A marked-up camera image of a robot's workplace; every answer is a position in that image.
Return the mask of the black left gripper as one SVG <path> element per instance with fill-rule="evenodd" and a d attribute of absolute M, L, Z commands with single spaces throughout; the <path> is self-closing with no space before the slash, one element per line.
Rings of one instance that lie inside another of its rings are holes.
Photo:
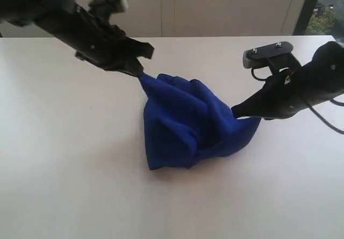
<path fill-rule="evenodd" d="M 151 59 L 154 47 L 147 42 L 126 36 L 118 26 L 111 26 L 97 17 L 82 14 L 83 25 L 78 28 L 81 38 L 75 56 L 105 71 L 118 71 L 133 77 L 144 73 L 138 57 Z"/>

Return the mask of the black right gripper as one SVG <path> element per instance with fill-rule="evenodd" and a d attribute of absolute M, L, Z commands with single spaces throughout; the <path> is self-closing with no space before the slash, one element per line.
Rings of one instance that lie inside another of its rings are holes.
<path fill-rule="evenodd" d="M 233 106 L 236 118 L 287 119 L 308 108 L 309 79 L 303 69 L 285 69 L 268 77 L 261 90 Z"/>

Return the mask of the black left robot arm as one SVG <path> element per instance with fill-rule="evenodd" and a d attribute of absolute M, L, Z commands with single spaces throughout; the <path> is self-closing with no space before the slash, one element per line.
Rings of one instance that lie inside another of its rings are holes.
<path fill-rule="evenodd" d="M 92 0 L 88 10 L 75 0 L 1 0 L 1 21 L 34 24 L 73 48 L 79 60 L 138 77 L 144 71 L 138 58 L 151 59 L 154 47 L 110 24 L 112 14 L 126 10 L 126 0 Z"/>

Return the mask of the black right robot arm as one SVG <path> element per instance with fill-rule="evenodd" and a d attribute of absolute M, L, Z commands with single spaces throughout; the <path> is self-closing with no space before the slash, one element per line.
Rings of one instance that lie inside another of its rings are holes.
<path fill-rule="evenodd" d="M 235 118 L 287 119 L 343 94 L 343 47 L 339 43 L 320 46 L 304 66 L 292 50 L 291 43 L 282 41 L 244 52 L 245 68 L 267 67 L 271 76 L 258 92 L 232 107 Z"/>

